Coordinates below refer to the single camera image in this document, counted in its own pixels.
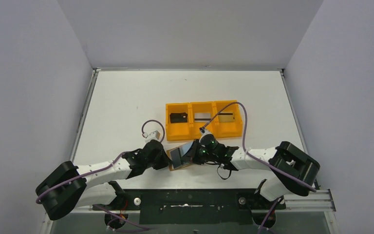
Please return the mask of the orange leather card holder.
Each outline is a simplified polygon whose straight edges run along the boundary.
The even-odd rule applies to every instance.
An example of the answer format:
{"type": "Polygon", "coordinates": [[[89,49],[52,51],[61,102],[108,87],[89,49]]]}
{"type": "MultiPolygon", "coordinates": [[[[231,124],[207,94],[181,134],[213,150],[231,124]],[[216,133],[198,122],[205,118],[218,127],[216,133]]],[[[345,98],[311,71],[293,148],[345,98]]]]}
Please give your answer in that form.
{"type": "Polygon", "coordinates": [[[169,169],[175,171],[192,165],[192,149],[193,143],[190,142],[167,150],[170,159],[169,169]]]}

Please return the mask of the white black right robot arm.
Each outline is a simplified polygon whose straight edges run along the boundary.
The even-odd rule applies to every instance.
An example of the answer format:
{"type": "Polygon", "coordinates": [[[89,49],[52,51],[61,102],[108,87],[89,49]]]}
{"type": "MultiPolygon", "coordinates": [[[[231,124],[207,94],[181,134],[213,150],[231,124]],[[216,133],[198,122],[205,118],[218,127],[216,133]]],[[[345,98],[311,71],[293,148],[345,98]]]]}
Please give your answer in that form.
{"type": "Polygon", "coordinates": [[[258,193],[268,201],[274,201],[287,194],[308,196],[316,192],[314,182],[320,164],[304,151],[288,141],[277,147],[246,149],[226,146],[213,135],[194,140],[192,145],[181,152],[182,163],[213,163],[228,171],[270,170],[274,177],[260,183],[258,193]]]}

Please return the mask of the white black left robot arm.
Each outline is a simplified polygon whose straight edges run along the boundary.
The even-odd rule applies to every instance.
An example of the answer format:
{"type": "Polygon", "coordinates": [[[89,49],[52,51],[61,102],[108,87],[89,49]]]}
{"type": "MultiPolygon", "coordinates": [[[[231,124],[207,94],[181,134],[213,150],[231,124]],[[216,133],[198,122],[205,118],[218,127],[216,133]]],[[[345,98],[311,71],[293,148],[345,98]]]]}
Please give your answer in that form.
{"type": "Polygon", "coordinates": [[[118,180],[140,176],[149,168],[160,170],[169,164],[170,158],[157,140],[97,164],[76,166],[65,161],[37,186],[36,203],[44,207],[51,220],[58,220],[77,207],[122,202],[124,191],[118,180]]]}

